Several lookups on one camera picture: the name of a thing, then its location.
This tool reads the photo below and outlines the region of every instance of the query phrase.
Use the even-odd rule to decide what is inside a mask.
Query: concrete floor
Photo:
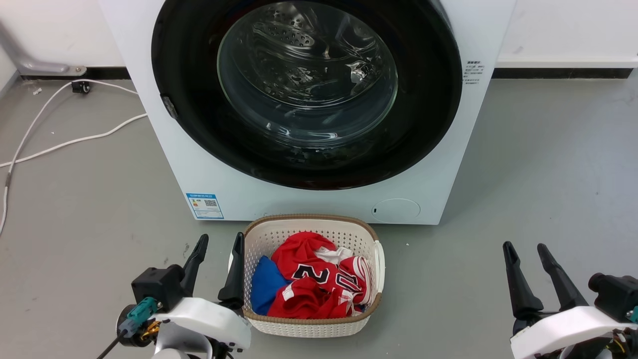
[[[10,160],[60,85],[17,84],[0,100],[0,162]],[[365,329],[322,340],[253,330],[251,349],[236,358],[510,358],[507,240],[548,310],[558,301],[538,242],[590,303],[592,274],[637,276],[637,91],[638,73],[629,80],[493,81],[442,223],[375,226],[386,285]],[[104,86],[87,96],[64,92],[52,105],[23,155],[144,112],[135,96]],[[246,226],[193,220],[146,119],[18,164],[9,207],[0,237],[3,358],[97,356],[133,302],[131,280],[149,266],[183,264],[185,248],[202,233],[212,241],[195,294],[216,298],[235,233]],[[151,353],[118,346],[109,357]]]

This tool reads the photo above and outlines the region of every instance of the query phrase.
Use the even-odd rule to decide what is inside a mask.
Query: white wall
[[[499,67],[637,67],[638,0],[518,0]],[[0,0],[38,59],[123,66],[98,0]]]
[[[3,48],[0,47],[0,96],[2,96],[3,90],[9,81],[14,79],[15,71],[15,66],[9,60]]]

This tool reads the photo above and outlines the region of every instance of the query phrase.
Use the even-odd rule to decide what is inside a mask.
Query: teal connector
[[[629,320],[638,324],[638,306],[634,307],[634,310],[632,310],[632,315],[629,317]]]
[[[118,329],[120,329],[120,332],[126,330],[124,338],[130,338],[157,311],[158,302],[148,296],[128,312],[126,320],[120,324]]]

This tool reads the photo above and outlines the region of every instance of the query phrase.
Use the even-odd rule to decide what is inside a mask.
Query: front-loading washing machine
[[[102,0],[199,220],[437,224],[516,0]]]

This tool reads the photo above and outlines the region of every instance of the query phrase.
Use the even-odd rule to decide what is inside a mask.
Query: blue clothing
[[[275,262],[262,256],[253,274],[253,290],[250,293],[250,304],[253,312],[267,316],[277,292],[291,282],[287,281],[279,272]]]

